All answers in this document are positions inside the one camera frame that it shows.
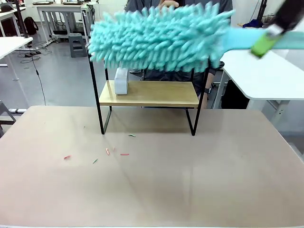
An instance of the gray stool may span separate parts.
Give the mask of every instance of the gray stool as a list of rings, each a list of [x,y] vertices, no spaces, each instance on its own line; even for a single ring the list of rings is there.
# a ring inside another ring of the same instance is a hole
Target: gray stool
[[[0,120],[0,138],[4,135],[3,129],[1,127],[1,124],[13,125],[16,122],[16,119],[9,112],[9,110],[4,105],[4,103],[0,100],[0,115],[2,115],[3,113],[7,113],[11,117],[12,120]]]
[[[78,45],[74,46],[73,42],[79,41]],[[71,57],[86,57],[86,47],[84,43],[84,39],[82,39],[82,35],[80,33],[70,33],[68,36],[68,42],[70,43],[70,51],[71,51]]]

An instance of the beige tabletop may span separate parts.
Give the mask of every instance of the beige tabletop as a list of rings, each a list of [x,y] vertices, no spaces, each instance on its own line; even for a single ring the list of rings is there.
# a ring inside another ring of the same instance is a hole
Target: beige tabletop
[[[191,136],[183,110],[114,107],[101,135],[96,108],[31,107],[0,139],[0,224],[300,226],[304,165],[254,111]]]

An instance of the black bag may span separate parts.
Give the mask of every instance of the black bag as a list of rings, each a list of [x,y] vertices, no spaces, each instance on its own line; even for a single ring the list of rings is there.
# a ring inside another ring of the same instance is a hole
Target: black bag
[[[34,22],[32,17],[25,18],[24,25],[29,35],[34,35],[39,30],[36,22]]]
[[[232,80],[229,80],[222,97],[222,109],[246,109],[248,102],[249,98],[244,96]]]

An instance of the turquoise microfiber duster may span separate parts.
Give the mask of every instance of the turquoise microfiber duster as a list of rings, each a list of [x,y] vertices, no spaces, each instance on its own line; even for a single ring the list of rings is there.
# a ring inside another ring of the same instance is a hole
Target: turquoise microfiber duster
[[[114,20],[92,26],[88,47],[91,60],[104,59],[105,67],[203,72],[210,59],[217,68],[231,49],[249,49],[264,29],[231,28],[234,11],[218,14],[219,4],[153,8],[142,12],[121,12]],[[274,48],[304,48],[303,33],[289,32]]]

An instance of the shelf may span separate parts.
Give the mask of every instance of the shelf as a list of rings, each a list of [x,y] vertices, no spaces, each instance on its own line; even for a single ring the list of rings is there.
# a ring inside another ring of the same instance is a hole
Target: shelf
[[[192,82],[129,81],[128,94],[116,95],[114,81],[106,81],[99,104],[195,108],[199,100]]]

